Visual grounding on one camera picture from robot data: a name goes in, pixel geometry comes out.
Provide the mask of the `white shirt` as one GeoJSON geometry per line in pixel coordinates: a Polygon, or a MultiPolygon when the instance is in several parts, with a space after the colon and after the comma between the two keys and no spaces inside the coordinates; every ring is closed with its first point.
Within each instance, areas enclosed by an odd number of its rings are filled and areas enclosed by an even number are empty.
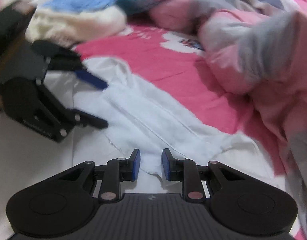
{"type": "Polygon", "coordinates": [[[98,90],[72,74],[54,72],[47,75],[45,84],[66,106],[106,119],[108,128],[77,127],[56,143],[0,113],[0,239],[12,235],[5,207],[13,194],[81,162],[105,164],[128,157],[136,148],[141,152],[139,177],[123,185],[126,192],[164,193],[179,188],[178,183],[163,178],[164,148],[200,165],[220,161],[286,189],[260,141],[203,124],[170,94],[133,74],[124,61],[96,57],[86,65],[109,81],[107,89],[98,90]]]}

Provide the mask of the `cream sweater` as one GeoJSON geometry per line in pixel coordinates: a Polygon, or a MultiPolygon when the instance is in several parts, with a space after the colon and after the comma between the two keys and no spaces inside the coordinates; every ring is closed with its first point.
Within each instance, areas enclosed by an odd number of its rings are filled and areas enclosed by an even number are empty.
{"type": "Polygon", "coordinates": [[[127,15],[116,5],[95,12],[55,12],[39,8],[34,13],[25,38],[29,42],[47,40],[69,48],[116,35],[125,30],[127,15]]]}

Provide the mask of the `blue garment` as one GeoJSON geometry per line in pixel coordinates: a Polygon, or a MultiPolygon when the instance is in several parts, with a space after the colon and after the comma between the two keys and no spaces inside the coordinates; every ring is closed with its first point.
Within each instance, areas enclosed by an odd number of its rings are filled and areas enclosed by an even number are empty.
{"type": "Polygon", "coordinates": [[[98,11],[115,5],[117,0],[50,0],[42,7],[58,12],[98,11]]]}

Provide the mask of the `pink floral bed sheet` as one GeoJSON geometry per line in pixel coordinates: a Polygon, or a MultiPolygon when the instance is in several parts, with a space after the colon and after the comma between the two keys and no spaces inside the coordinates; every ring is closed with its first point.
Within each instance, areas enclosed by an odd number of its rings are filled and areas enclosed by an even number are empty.
{"type": "Polygon", "coordinates": [[[249,97],[228,93],[219,85],[196,37],[132,22],[126,35],[85,42],[77,51],[84,59],[109,56],[126,61],[132,73],[170,94],[203,124],[254,139],[264,157],[260,161],[238,150],[224,163],[261,176],[285,174],[276,137],[264,126],[249,97]]]}

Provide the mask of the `pink grey blue duvet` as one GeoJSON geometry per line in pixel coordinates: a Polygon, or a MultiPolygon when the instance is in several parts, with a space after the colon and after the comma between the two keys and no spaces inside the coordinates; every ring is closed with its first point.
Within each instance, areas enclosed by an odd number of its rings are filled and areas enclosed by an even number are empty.
{"type": "Polygon", "coordinates": [[[307,0],[118,0],[190,33],[222,88],[247,94],[278,141],[307,236],[307,0]]]}

